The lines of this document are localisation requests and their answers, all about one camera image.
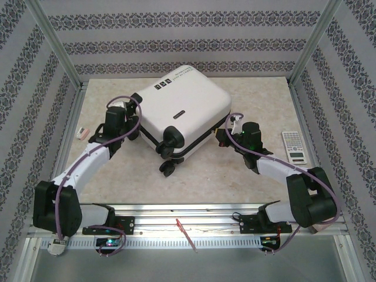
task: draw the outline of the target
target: suitcase wheel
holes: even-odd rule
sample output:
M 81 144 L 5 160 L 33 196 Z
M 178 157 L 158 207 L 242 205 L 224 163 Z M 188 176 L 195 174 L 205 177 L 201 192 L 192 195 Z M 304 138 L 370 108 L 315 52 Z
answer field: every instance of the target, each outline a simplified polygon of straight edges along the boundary
M 161 164 L 159 171 L 163 172 L 165 177 L 169 177 L 175 171 L 175 165 L 171 160 L 168 160 Z

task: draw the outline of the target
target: black bracket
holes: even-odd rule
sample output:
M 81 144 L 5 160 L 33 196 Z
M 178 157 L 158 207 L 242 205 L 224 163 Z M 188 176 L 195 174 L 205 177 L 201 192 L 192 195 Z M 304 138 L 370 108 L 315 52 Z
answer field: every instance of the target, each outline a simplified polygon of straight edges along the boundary
M 263 155 L 273 154 L 263 147 L 263 142 L 261 141 L 261 130 L 259 124 L 256 122 L 244 123 L 242 125 L 241 133 L 235 133 L 232 137 L 236 143 L 244 148 L 248 148 Z M 216 138 L 219 141 L 220 147 L 233 147 L 235 152 L 243 156 L 246 167 L 251 169 L 254 173 L 259 174 L 259 170 L 257 168 L 257 160 L 260 158 L 259 156 L 245 152 L 236 147 L 229 139 L 224 129 L 217 129 Z
M 125 235 L 133 235 L 135 230 L 135 217 L 134 216 L 115 216 L 115 222 L 111 227 L 123 230 Z M 119 235 L 119 232 L 109 229 L 97 229 L 84 227 L 82 229 L 83 235 Z
M 235 220 L 239 222 L 240 234 L 278 233 L 278 227 L 281 228 L 281 233 L 291 233 L 293 231 L 291 225 L 283 221 L 265 226 L 261 223 L 258 214 L 241 214 Z

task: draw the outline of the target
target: cable connector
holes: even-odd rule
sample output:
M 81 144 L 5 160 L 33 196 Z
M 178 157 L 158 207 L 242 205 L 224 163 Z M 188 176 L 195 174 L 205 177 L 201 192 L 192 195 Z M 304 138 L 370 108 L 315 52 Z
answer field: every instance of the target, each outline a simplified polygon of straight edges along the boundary
M 233 128 L 231 130 L 231 135 L 234 135 L 236 133 L 241 133 L 241 129 L 243 125 L 243 122 L 241 122 L 242 118 L 243 117 L 240 115 L 233 116 L 233 119 L 231 120 L 231 123 L 233 125 Z
M 59 240 L 59 236 L 57 234 L 53 234 L 51 241 L 48 244 L 48 253 L 55 257 L 60 256 L 62 253 L 64 253 L 66 246 L 68 245 L 68 241 L 68 236 L 65 236 L 63 240 Z

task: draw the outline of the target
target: eraser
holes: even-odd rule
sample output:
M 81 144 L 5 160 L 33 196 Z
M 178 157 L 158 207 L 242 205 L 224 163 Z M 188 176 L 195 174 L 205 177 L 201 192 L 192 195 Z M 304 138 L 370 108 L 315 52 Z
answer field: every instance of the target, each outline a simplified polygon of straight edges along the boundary
M 87 137 L 89 133 L 90 133 L 89 129 L 80 127 L 80 129 L 77 131 L 76 138 L 82 141 Z

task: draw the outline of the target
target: small white object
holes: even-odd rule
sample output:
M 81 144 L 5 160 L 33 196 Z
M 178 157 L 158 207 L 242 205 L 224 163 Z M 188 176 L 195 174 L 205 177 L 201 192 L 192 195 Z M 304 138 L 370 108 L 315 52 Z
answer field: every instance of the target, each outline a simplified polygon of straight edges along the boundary
M 110 107 L 120 107 L 120 108 L 125 109 L 126 105 L 124 101 L 117 101 L 117 102 L 113 102 L 112 104 L 110 104 Z
M 60 240 L 57 234 L 53 234 L 51 237 L 51 241 L 48 244 L 48 253 L 55 257 L 60 256 L 62 253 L 64 253 L 66 246 L 68 245 L 68 241 L 68 236 L 65 236 L 63 240 Z
M 87 135 L 90 133 L 89 129 L 85 129 L 83 127 L 80 127 L 79 130 L 76 133 L 76 138 L 80 139 L 81 141 L 84 140 Z
M 233 128 L 231 130 L 231 135 L 234 135 L 236 133 L 240 133 L 241 132 L 241 129 L 243 127 L 243 121 L 242 121 L 242 117 L 240 115 L 238 116 L 235 116 L 235 120 L 233 121 Z
M 288 161 L 295 165 L 306 165 L 307 159 L 298 131 L 283 131 L 282 138 Z

